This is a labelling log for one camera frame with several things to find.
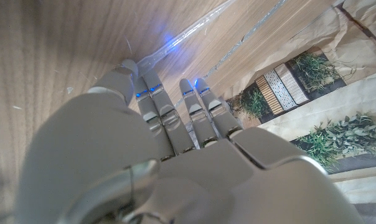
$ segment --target wooden surface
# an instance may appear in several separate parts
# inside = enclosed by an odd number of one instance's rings
[[[6,217],[26,147],[55,110],[124,58],[153,53],[222,2],[0,1],[0,217],[12,223]],[[160,61],[155,69],[173,103],[181,78],[206,75],[277,2],[236,0]],[[207,83],[221,95],[332,2],[287,0]],[[177,110],[187,121],[185,106]]]

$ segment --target clear plastic tube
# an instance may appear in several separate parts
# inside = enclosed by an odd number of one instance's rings
[[[221,13],[224,12],[224,10],[226,10],[226,8],[228,8],[234,1],[235,0],[228,0],[223,4],[217,6],[215,9],[211,10],[206,15],[201,17],[198,21],[196,21],[191,26],[182,31],[179,35],[174,37],[166,45],[161,47],[159,50],[155,51],[155,53],[141,59],[138,62],[139,75],[145,75],[145,73],[152,69],[155,66],[155,64],[158,63],[158,61],[162,60],[162,58],[168,55],[175,46],[181,44],[192,34],[200,31],[204,26],[211,23],[215,18],[221,15]]]

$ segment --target metal part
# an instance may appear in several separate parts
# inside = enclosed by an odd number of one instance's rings
[[[139,207],[151,195],[158,173],[159,163],[151,159],[105,177],[73,199],[57,223],[92,223],[110,211]]]

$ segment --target brown paper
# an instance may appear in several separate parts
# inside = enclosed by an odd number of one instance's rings
[[[257,65],[253,75],[234,84],[223,97],[228,99],[237,95],[260,75],[314,46],[321,48],[326,57],[334,62],[347,84],[376,73],[376,44],[340,10],[333,8]]]

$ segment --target robot finger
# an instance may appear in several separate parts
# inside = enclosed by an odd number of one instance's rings
[[[149,87],[149,95],[159,112],[161,123],[167,132],[176,155],[195,149],[195,145],[177,110],[174,108],[169,95],[163,88],[157,73],[152,69],[143,78]]]
[[[207,118],[206,112],[200,105],[193,87],[185,78],[180,81],[180,90],[186,103],[189,118],[192,122],[199,146],[206,147],[216,143],[218,140],[217,135]]]
[[[202,99],[206,110],[211,115],[214,125],[223,138],[232,138],[242,131],[238,121],[226,109],[222,102],[211,92],[210,87],[205,80],[198,79],[195,82],[195,88]]]

